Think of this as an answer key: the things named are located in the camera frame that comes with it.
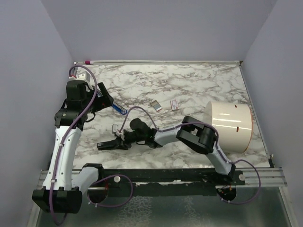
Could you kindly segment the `black stapler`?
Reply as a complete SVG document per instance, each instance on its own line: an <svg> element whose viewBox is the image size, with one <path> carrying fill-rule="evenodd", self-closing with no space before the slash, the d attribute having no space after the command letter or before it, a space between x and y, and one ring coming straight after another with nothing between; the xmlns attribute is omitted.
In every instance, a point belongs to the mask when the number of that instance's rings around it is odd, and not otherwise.
<svg viewBox="0 0 303 227"><path fill-rule="evenodd" d="M97 144L97 149L98 150L113 150L113 140L111 141L105 141L105 142L100 142Z"/></svg>

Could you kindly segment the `blue stapler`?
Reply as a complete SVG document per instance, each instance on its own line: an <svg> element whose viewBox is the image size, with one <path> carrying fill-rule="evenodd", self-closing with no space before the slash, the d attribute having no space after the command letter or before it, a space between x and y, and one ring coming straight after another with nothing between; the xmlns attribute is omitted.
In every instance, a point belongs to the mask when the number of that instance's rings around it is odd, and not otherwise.
<svg viewBox="0 0 303 227"><path fill-rule="evenodd" d="M102 93L98 90L97 91L97 96L98 97L102 97ZM127 114L127 109L125 109L124 107L122 107L120 104L118 104L117 102L113 101L112 107L118 111L121 115L126 115Z"/></svg>

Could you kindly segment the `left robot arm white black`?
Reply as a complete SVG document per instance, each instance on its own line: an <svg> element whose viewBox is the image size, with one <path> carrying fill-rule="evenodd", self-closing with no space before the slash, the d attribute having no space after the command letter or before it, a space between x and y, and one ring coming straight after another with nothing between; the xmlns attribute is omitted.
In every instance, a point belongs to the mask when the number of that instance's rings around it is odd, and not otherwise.
<svg viewBox="0 0 303 227"><path fill-rule="evenodd" d="M113 98L104 83L98 83L97 95L85 80L71 80L66 85L66 99L55 114L55 145L47 176L41 189L33 191L32 199L48 213L79 212L88 188L104 182L101 164L85 164L72 176L75 150L88 114L111 107Z"/></svg>

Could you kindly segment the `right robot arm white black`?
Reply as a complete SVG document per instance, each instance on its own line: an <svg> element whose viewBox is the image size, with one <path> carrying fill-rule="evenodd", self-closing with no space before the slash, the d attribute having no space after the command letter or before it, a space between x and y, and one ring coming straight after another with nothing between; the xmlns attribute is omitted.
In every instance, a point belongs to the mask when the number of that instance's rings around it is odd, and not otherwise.
<svg viewBox="0 0 303 227"><path fill-rule="evenodd" d="M161 148L180 141L209 159L218 173L217 179L221 184L228 185L235 178L235 164L221 150L218 132L210 124L186 116L181 124L170 128L151 128L139 118L132 120L130 127L131 131L123 130L114 133L115 139L111 141L113 149L128 150L137 142L143 142L150 148Z"/></svg>

